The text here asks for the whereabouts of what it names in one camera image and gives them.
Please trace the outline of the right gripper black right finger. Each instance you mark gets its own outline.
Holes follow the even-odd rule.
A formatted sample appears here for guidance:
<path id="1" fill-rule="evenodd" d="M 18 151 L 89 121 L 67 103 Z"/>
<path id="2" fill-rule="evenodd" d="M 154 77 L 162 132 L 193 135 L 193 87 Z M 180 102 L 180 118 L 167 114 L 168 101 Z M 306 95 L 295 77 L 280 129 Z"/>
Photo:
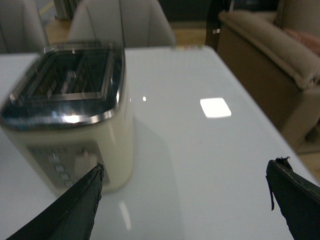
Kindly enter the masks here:
<path id="1" fill-rule="evenodd" d="M 277 202 L 295 240 L 320 238 L 320 187 L 294 172 L 289 157 L 269 160 L 266 181 L 271 209 Z"/>

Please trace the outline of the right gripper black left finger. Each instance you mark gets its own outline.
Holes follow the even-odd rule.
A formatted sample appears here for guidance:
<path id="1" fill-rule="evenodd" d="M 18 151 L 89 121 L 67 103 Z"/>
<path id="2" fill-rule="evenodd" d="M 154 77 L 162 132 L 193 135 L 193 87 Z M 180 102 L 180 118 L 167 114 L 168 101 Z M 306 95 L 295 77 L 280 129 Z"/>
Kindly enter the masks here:
<path id="1" fill-rule="evenodd" d="M 88 240 L 102 197 L 104 167 L 97 164 L 9 240 Z"/>

